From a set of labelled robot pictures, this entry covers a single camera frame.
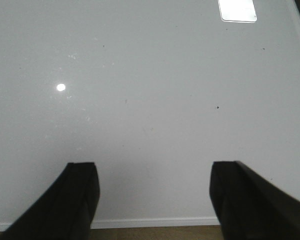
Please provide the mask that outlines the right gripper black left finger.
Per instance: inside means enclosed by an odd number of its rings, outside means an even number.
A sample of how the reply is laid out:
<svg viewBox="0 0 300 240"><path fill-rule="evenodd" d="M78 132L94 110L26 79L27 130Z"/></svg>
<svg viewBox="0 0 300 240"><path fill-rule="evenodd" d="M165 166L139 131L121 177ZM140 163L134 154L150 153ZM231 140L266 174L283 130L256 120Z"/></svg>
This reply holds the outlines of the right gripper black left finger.
<svg viewBox="0 0 300 240"><path fill-rule="evenodd" d="M95 163L68 163L0 240L87 240L99 198Z"/></svg>

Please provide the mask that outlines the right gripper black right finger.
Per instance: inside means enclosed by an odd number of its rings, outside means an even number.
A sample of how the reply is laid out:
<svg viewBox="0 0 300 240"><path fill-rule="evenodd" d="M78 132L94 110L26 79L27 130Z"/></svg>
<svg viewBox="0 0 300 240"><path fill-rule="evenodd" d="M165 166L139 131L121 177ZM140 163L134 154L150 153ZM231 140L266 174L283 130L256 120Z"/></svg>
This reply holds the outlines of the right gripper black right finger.
<svg viewBox="0 0 300 240"><path fill-rule="evenodd" d="M226 240L300 240L300 201L240 161L212 164L209 196Z"/></svg>

